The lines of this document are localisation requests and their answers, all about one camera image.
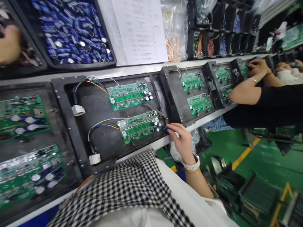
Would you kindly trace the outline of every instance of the black sleeve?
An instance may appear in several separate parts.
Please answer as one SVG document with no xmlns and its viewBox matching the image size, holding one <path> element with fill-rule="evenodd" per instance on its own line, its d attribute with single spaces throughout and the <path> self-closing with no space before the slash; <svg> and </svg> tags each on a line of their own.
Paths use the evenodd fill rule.
<svg viewBox="0 0 303 227">
<path fill-rule="evenodd" d="M 261 89 L 261 96 L 256 104 L 258 107 L 281 108 L 303 106 L 303 84 L 262 87 Z"/>
</svg>

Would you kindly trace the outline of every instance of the white connector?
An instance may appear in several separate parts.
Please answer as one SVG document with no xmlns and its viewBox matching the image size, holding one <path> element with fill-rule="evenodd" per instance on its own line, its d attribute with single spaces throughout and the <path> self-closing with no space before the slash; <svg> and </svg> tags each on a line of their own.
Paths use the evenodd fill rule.
<svg viewBox="0 0 303 227">
<path fill-rule="evenodd" d="M 73 114 L 74 116 L 80 116 L 82 114 L 85 114 L 85 109 L 82 106 L 73 105 L 72 106 Z"/>
<path fill-rule="evenodd" d="M 101 162 L 100 154 L 94 154 L 89 156 L 89 163 L 91 165 Z"/>
</svg>

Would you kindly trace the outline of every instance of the white watch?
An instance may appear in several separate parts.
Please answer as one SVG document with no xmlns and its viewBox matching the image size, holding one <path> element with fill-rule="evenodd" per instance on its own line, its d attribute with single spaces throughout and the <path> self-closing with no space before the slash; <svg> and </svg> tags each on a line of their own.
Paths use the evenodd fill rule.
<svg viewBox="0 0 303 227">
<path fill-rule="evenodd" d="M 193 152 L 193 155 L 194 157 L 196 158 L 197 160 L 197 163 L 192 165 L 192 166 L 189 166 L 189 165 L 186 165 L 184 162 L 183 162 L 183 159 L 181 160 L 181 163 L 183 164 L 184 168 L 186 170 L 190 170 L 190 171 L 195 171 L 195 170 L 198 170 L 200 168 L 200 157 Z"/>
</svg>

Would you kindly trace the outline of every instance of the plastic bag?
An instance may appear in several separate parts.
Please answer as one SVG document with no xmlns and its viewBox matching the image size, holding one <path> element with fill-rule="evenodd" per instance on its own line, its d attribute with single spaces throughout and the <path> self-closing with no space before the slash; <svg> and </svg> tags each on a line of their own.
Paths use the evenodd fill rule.
<svg viewBox="0 0 303 227">
<path fill-rule="evenodd" d="M 251 11 L 256 14 L 264 13 L 269 7 L 274 4 L 278 4 L 282 2 L 282 0 L 255 0 L 254 5 L 252 6 Z"/>
<path fill-rule="evenodd" d="M 169 62 L 187 59 L 187 0 L 161 0 L 161 10 Z"/>
<path fill-rule="evenodd" d="M 200 142 L 200 134 L 197 129 L 191 131 L 190 133 L 192 135 L 192 151 L 196 153 L 196 145 Z M 175 142 L 170 143 L 170 155 L 175 161 L 180 162 L 182 160 L 182 157 L 175 146 Z"/>
<path fill-rule="evenodd" d="M 203 24 L 205 18 L 212 12 L 217 0 L 196 0 L 197 24 Z"/>
</svg>

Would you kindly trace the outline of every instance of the black and white checkered fabric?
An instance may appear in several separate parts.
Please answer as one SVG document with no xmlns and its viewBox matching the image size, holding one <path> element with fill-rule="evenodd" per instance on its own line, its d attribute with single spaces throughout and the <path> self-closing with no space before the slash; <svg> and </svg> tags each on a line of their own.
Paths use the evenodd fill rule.
<svg viewBox="0 0 303 227">
<path fill-rule="evenodd" d="M 69 198 L 48 227 L 88 226 L 127 207 L 161 208 L 174 226 L 194 226 L 171 195 L 159 171 L 155 151 L 149 150 L 104 173 Z"/>
</svg>

